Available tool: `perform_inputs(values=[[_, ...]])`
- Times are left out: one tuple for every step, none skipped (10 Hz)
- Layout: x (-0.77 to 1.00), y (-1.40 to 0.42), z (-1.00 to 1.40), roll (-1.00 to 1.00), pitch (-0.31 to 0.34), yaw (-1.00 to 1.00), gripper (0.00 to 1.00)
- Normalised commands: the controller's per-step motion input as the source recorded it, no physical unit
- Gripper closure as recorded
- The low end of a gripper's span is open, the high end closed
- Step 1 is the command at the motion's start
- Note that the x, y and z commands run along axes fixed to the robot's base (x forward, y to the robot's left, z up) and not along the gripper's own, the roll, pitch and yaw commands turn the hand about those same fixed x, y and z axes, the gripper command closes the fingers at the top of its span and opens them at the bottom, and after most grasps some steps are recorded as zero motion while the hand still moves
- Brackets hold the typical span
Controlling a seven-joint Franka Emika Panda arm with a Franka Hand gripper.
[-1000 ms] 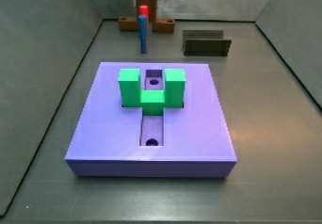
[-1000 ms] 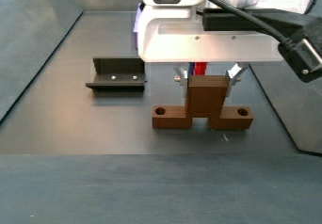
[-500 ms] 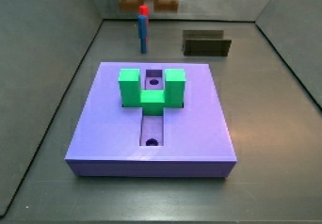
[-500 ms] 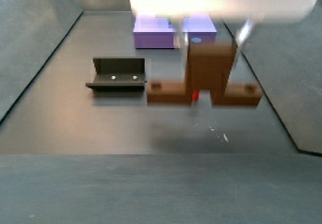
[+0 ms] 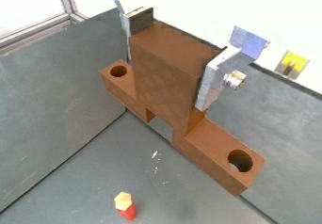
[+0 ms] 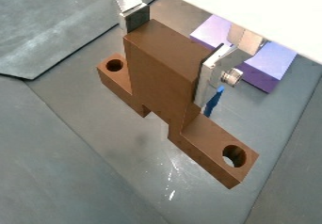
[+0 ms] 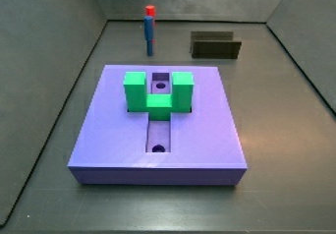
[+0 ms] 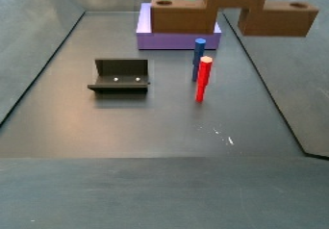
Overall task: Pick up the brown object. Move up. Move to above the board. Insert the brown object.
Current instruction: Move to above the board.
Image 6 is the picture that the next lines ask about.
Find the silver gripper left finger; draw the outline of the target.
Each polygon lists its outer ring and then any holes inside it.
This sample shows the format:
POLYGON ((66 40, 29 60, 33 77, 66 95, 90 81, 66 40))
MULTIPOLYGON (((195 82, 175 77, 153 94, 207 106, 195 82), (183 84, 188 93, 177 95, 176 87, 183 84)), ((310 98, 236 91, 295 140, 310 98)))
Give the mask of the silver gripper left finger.
POLYGON ((118 26, 125 34, 149 21, 149 6, 141 0, 114 0, 118 26))

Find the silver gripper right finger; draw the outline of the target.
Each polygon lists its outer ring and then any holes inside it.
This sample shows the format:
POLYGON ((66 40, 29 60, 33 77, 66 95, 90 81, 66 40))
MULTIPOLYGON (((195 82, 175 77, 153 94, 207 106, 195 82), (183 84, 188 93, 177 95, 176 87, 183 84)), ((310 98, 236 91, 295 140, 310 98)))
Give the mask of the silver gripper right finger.
POLYGON ((233 24, 227 33, 231 46, 220 43, 201 60, 195 89, 193 104, 203 108, 215 95, 221 83, 235 86, 243 76, 236 66, 252 58, 267 40, 233 24))

